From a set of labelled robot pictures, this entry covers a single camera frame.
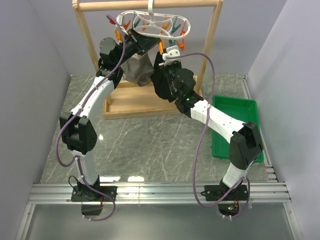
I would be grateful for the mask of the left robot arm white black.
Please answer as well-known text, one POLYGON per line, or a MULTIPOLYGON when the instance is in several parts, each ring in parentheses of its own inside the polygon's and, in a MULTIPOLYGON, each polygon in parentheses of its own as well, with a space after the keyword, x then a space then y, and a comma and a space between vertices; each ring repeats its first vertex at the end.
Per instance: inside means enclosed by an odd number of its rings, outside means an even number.
POLYGON ((121 40, 106 37, 99 44, 100 58, 93 84, 83 99, 70 112, 59 117, 58 140, 71 151, 78 177, 73 188, 75 202, 113 202, 115 187, 104 187, 96 171, 93 149, 98 136, 91 120, 96 116, 99 105, 119 85, 124 71, 121 65, 134 55, 143 56, 160 43, 159 37, 145 36, 133 29, 122 35, 121 40))

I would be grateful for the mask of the white plastic clip hanger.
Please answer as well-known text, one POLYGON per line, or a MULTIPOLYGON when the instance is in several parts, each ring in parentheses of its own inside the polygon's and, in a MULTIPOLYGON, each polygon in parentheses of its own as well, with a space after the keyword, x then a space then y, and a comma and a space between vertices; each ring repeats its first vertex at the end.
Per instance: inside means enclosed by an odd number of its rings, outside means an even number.
POLYGON ((154 2, 147 2, 147 11, 126 10, 119 15, 124 16, 124 27, 127 32, 134 29, 147 36, 163 40, 183 40, 191 31, 189 20, 181 15, 155 13, 154 2))

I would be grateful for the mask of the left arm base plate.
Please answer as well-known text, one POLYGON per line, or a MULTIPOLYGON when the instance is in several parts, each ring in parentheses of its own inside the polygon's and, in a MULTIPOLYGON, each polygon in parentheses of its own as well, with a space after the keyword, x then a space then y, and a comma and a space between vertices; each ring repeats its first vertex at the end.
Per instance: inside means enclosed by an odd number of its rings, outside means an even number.
MULTIPOLYGON (((117 196, 117 186, 102 186, 98 191, 109 196, 112 200, 116 199, 117 196)), ((88 188, 79 189, 77 186, 74 187, 74 190, 71 195, 72 202, 110 202, 111 200, 100 193, 92 191, 88 188)))

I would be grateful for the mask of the black underwear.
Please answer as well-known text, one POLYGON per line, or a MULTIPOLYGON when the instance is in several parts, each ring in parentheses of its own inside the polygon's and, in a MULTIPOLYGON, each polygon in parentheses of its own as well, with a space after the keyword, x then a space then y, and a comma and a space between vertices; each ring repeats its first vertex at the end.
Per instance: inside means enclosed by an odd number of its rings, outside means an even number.
POLYGON ((163 100, 168 100, 170 103, 175 100, 173 98, 169 84, 167 81, 167 78, 165 77, 163 71, 161 70, 159 64, 163 62, 163 57, 161 53, 158 51, 154 60, 154 65, 153 65, 153 74, 150 76, 150 79, 153 83, 154 86, 154 91, 156 95, 163 99, 163 100))

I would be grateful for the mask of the orange clothes peg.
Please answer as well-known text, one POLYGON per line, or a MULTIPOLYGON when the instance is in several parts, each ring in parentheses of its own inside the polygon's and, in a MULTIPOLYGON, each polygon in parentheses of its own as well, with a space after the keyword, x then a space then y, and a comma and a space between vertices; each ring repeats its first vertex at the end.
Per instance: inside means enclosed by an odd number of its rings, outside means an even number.
POLYGON ((158 43, 158 48, 159 48, 159 53, 162 55, 164 53, 164 50, 166 49, 163 39, 161 39, 160 42, 158 43))

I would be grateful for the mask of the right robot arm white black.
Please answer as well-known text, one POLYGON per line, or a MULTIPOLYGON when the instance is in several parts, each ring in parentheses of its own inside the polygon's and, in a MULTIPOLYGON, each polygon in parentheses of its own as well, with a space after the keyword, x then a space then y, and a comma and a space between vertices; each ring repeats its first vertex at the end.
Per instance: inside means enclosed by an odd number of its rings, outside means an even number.
POLYGON ((245 123, 223 113, 198 95, 193 72, 183 68, 179 61, 160 63, 159 68, 179 112, 203 123, 205 129, 212 129, 228 142, 230 164, 220 181, 218 199, 233 199, 249 167, 264 150, 259 127, 252 121, 245 123))

